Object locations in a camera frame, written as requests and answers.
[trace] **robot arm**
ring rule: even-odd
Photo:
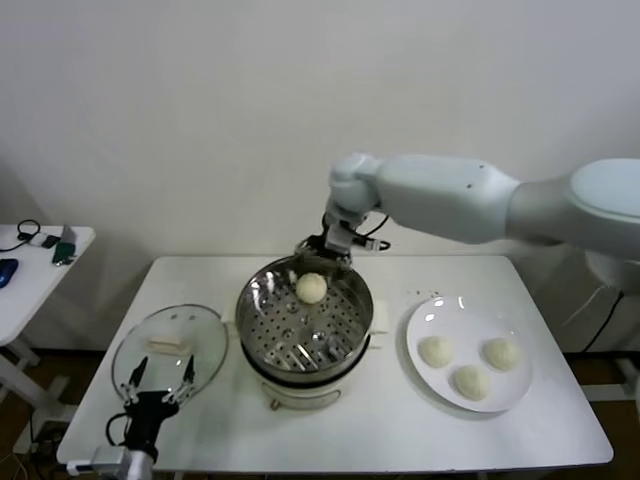
[[[567,242],[640,261],[640,160],[588,164],[555,180],[521,183],[477,160],[355,154],[336,163],[325,247],[348,254],[370,211],[463,243],[501,238]]]

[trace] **dough ball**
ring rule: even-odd
[[[453,383],[463,397],[480,401],[489,395],[489,376],[476,365],[465,365],[453,374]]]
[[[418,346],[420,357],[433,368],[442,368],[453,360],[453,344],[445,337],[427,337]]]
[[[296,283],[296,295],[303,303],[321,302],[327,294],[327,281],[317,273],[305,273]]]
[[[484,358],[492,367],[506,372],[520,362],[520,348],[515,342],[506,338],[494,338],[482,347]]]

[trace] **metal rim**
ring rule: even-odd
[[[290,281],[292,273],[295,276],[310,272],[323,274],[329,283],[329,290],[323,302],[313,306],[299,302],[294,292],[295,282]],[[285,311],[289,307],[287,301],[292,299],[304,308],[293,313]],[[296,338],[291,340],[291,343],[303,352],[304,358],[300,356],[296,359],[291,356],[285,359],[284,354],[289,357],[288,353],[293,355],[298,352],[293,349],[287,350],[287,348],[284,351],[278,351],[273,346],[278,345],[277,348],[282,350],[282,343],[287,339],[281,342],[279,336],[290,330],[286,322],[291,321],[289,317],[300,315],[309,320],[309,329],[316,329],[323,322],[327,328],[330,326],[326,324],[332,323],[334,329],[327,331],[326,338],[323,336],[318,340],[313,337],[316,342],[322,342],[322,339],[325,339],[325,344],[308,342],[304,343],[303,347],[299,337],[304,327],[296,324],[297,326],[293,328],[297,331]],[[246,282],[236,303],[235,322],[240,342],[245,354],[251,357],[257,366],[257,370],[266,371],[271,377],[279,378],[280,383],[303,384],[305,387],[311,383],[324,383],[327,378],[335,379],[339,376],[337,370],[348,369],[351,363],[357,363],[362,354],[362,346],[368,341],[372,321],[373,298],[364,279],[355,270],[345,269],[337,262],[322,257],[290,256],[269,263]],[[278,331],[270,332],[268,328],[275,328]],[[261,339],[260,335],[265,333],[267,338]],[[326,361],[327,358],[322,355],[326,350],[322,347],[328,343],[337,347],[334,351],[339,352],[339,355],[329,357],[329,361]]]
[[[134,330],[140,328],[140,326],[142,324],[144,324],[144,322],[146,320],[148,320],[149,318],[151,318],[154,315],[157,315],[159,313],[162,313],[164,311],[171,310],[173,308],[179,308],[179,307],[197,307],[197,308],[202,308],[203,310],[208,310],[209,312],[211,312],[218,319],[218,321],[220,321],[220,323],[224,327],[224,324],[222,323],[222,317],[220,316],[220,314],[218,312],[216,312],[214,309],[212,309],[210,307],[207,307],[206,305],[200,305],[200,304],[197,304],[197,303],[181,303],[181,304],[177,304],[177,305],[169,305],[168,307],[164,307],[164,308],[161,308],[159,310],[156,310],[155,312],[150,313],[149,315],[144,317],[140,321],[140,323],[138,323],[137,325],[134,325],[133,327],[131,327],[129,329],[129,331],[127,331],[127,333],[125,334],[124,338],[120,341],[120,344],[118,345],[118,348],[116,349],[115,353],[113,354],[113,357],[111,358],[111,366],[110,366],[110,369],[109,369],[110,370],[110,374],[111,374],[111,384],[113,385],[113,388],[116,391],[118,397],[120,397],[122,400],[126,400],[126,398],[125,398],[124,394],[122,393],[121,388],[118,385],[116,385],[116,383],[115,383],[115,366],[116,366],[116,358],[118,357],[118,354],[120,353],[120,350],[122,349],[122,346],[124,345],[126,339],[129,337],[129,335]],[[224,361],[225,361],[225,359],[227,357],[227,352],[229,350],[229,338],[228,338],[228,333],[227,333],[226,327],[224,328],[224,331],[225,331],[225,335],[227,335],[227,341],[224,342],[224,351],[222,352],[222,359],[220,360],[220,364],[211,373],[211,378],[207,382],[203,383],[202,386],[199,389],[195,390],[193,392],[193,394],[191,395],[191,397],[195,396],[197,393],[199,393],[201,390],[203,390],[204,387],[206,387],[215,378],[215,376],[218,374],[218,372],[222,368],[222,365],[224,364]]]
[[[307,389],[307,388],[324,387],[325,385],[329,385],[329,384],[331,384],[333,382],[336,382],[336,381],[340,380],[342,377],[344,377],[345,375],[347,375],[349,372],[351,372],[360,363],[360,361],[362,360],[362,357],[364,357],[364,354],[367,353],[367,349],[369,348],[369,343],[370,342],[371,342],[371,336],[367,335],[367,339],[365,340],[363,348],[358,352],[358,357],[356,359],[354,359],[354,361],[349,364],[348,368],[344,369],[341,372],[338,372],[335,377],[330,377],[330,378],[328,378],[326,380],[319,380],[317,382],[309,382],[309,383],[288,382],[288,381],[283,380],[281,378],[275,377],[274,375],[271,375],[267,371],[265,371],[265,370],[260,368],[260,365],[258,365],[256,363],[256,361],[253,359],[251,354],[249,352],[247,352],[247,349],[245,348],[244,345],[242,345],[242,343],[240,344],[240,346],[242,347],[242,353],[244,353],[244,356],[247,359],[247,361],[249,362],[249,365],[251,365],[251,367],[260,376],[262,376],[266,380],[268,380],[268,381],[270,381],[272,383],[275,383],[276,385],[280,385],[282,387],[293,388],[293,389],[296,389],[296,390],[303,390],[303,389]]]

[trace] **blue mouse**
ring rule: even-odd
[[[18,269],[18,260],[15,258],[0,259],[0,288],[5,287]]]

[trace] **table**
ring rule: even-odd
[[[110,365],[125,334],[174,304],[197,303],[233,320],[242,285],[271,257],[166,257],[155,261],[87,390],[58,460],[89,459],[122,410]],[[323,410],[269,409],[230,341],[222,368],[165,421],[157,470],[182,472],[451,472],[605,463],[613,451],[512,264],[504,257],[356,257],[389,334],[367,352],[349,391]],[[532,356],[534,380],[512,410],[479,414],[443,403],[413,373],[403,349],[411,308],[433,293],[482,297],[508,314]]]
[[[95,233],[89,227],[73,227],[73,230],[77,235],[76,256],[79,257],[91,244]],[[42,227],[42,232],[47,234],[59,235],[61,231],[62,227],[59,226]],[[0,248],[17,244],[16,235],[16,225],[0,225]],[[0,402],[8,390],[29,402],[35,408],[34,435],[47,421],[68,422],[75,412],[75,407],[63,405],[57,400],[68,379],[56,377],[49,389],[44,390],[22,373],[27,365],[36,365],[39,358],[20,338],[20,333],[73,266],[56,267],[51,264],[52,256],[53,249],[32,245],[0,253],[0,258],[16,258],[20,262],[11,282],[0,289],[0,346],[7,346],[19,358],[18,364],[14,365],[0,355],[0,381],[3,383]],[[30,432],[25,427],[14,446],[14,452],[26,453],[30,444]]]

